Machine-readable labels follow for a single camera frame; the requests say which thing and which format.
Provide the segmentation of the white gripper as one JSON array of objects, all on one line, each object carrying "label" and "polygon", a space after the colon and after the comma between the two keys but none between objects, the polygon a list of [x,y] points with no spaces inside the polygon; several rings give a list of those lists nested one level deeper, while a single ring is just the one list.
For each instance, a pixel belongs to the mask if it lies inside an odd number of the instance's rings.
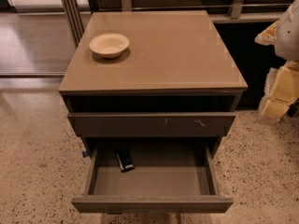
[{"label": "white gripper", "polygon": [[[254,41],[269,46],[275,44],[278,21],[273,22]],[[271,120],[280,120],[299,98],[299,62],[287,61],[278,69],[275,82],[270,91],[270,99],[262,99],[261,115]]]}]

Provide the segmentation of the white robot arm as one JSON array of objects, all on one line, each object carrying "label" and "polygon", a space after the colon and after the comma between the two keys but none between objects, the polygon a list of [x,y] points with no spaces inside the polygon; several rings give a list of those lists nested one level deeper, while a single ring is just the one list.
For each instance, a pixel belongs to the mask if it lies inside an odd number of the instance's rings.
[{"label": "white robot arm", "polygon": [[299,0],[294,0],[278,21],[259,33],[257,44],[273,45],[275,54],[286,62],[271,68],[259,105],[259,121],[273,125],[288,114],[296,113],[299,99]]}]

